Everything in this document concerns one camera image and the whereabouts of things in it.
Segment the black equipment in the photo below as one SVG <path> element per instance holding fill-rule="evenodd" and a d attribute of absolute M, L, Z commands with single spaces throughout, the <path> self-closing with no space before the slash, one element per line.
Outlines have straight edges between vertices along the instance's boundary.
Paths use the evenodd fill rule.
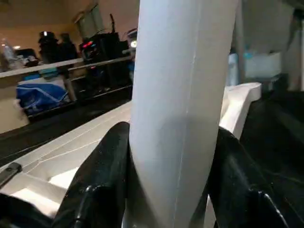
<path fill-rule="evenodd" d="M 119 40 L 115 32 L 115 22 L 112 19 L 112 32 L 96 34 L 84 39 L 79 49 L 85 64 L 97 63 L 124 57 L 122 51 L 124 43 Z M 100 87 L 115 88 L 124 86 L 130 82 L 128 62 L 118 62 L 106 66 L 93 66 L 87 69 L 87 78 L 95 89 Z"/>
<path fill-rule="evenodd" d="M 40 44 L 40 55 L 44 63 L 55 63 L 60 62 L 60 49 L 58 40 L 55 38 L 53 32 L 40 32 L 40 39 L 38 43 Z"/>

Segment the white cylindrical column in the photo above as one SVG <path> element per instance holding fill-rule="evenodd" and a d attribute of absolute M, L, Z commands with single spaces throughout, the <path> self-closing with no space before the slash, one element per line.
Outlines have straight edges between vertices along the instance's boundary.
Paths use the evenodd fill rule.
<path fill-rule="evenodd" d="M 186 228 L 216 145 L 238 0 L 141 0 L 130 144 L 132 227 Z"/>

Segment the black object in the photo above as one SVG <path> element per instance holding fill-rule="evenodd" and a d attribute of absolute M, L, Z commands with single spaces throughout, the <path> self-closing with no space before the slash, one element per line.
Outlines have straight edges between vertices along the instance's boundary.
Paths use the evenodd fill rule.
<path fill-rule="evenodd" d="M 110 13 L 110 18 L 111 18 L 111 22 L 112 22 L 112 33 L 115 33 L 115 21 L 114 21 L 114 17 L 113 14 Z"/>
<path fill-rule="evenodd" d="M 120 228 L 125 208 L 129 124 L 112 127 L 78 169 L 54 228 Z"/>
<path fill-rule="evenodd" d="M 115 22 L 112 14 L 112 32 L 96 34 L 91 38 L 84 39 L 79 46 L 85 64 L 103 62 L 111 59 L 124 57 L 123 50 L 125 43 L 121 43 L 119 35 L 115 32 Z M 128 62 L 118 62 L 106 66 L 93 66 L 87 68 L 87 77 L 96 85 L 96 90 L 100 87 L 115 88 L 130 83 Z"/>
<path fill-rule="evenodd" d="M 220 228 L 304 227 L 303 106 L 303 93 L 267 93 L 250 106 L 241 144 L 220 129 L 208 183 Z"/>
<path fill-rule="evenodd" d="M 70 59 L 78 58 L 75 45 L 72 43 L 69 34 L 61 34 L 62 43 L 59 44 L 61 60 L 66 61 Z"/>
<path fill-rule="evenodd" d="M 0 172 L 0 189 L 2 189 L 16 174 L 22 171 L 22 166 L 18 163 L 11 163 Z"/>
<path fill-rule="evenodd" d="M 52 219 L 31 204 L 0 193 L 0 227 L 50 228 Z"/>
<path fill-rule="evenodd" d="M 31 48 L 15 50 L 15 53 L 17 56 L 22 56 L 23 60 L 26 61 L 26 67 L 35 67 L 39 63 L 35 51 Z"/>
<path fill-rule="evenodd" d="M 220 228 L 285 228 L 289 226 L 284 212 L 293 217 L 284 198 L 274 194 L 271 183 L 267 182 L 239 141 L 221 128 L 208 192 Z M 299 222 L 296 217 L 293 219 L 295 223 Z"/>
<path fill-rule="evenodd" d="M 60 48 L 53 32 L 40 32 L 40 55 L 44 63 L 55 63 L 61 61 Z"/>

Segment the black surface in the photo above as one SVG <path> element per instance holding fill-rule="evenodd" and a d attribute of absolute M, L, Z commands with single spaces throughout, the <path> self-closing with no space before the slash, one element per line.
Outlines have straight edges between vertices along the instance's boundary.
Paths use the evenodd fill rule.
<path fill-rule="evenodd" d="M 44 115 L 36 122 L 10 132 L 0 134 L 0 166 L 46 144 L 86 122 L 114 109 L 132 98 L 132 87 L 99 96 L 87 104 L 74 106 L 64 113 Z"/>
<path fill-rule="evenodd" d="M 249 109 L 240 143 L 221 129 L 208 191 L 220 228 L 304 227 L 304 94 Z"/>
<path fill-rule="evenodd" d="M 22 171 L 22 166 L 16 162 L 8 165 L 8 167 L 0 172 L 0 189 L 2 189 L 14 176 Z"/>
<path fill-rule="evenodd" d="M 52 219 L 31 204 L 0 194 L 0 227 L 50 228 Z"/>
<path fill-rule="evenodd" d="M 113 126 L 80 166 L 54 228 L 120 228 L 125 208 L 129 124 Z"/>

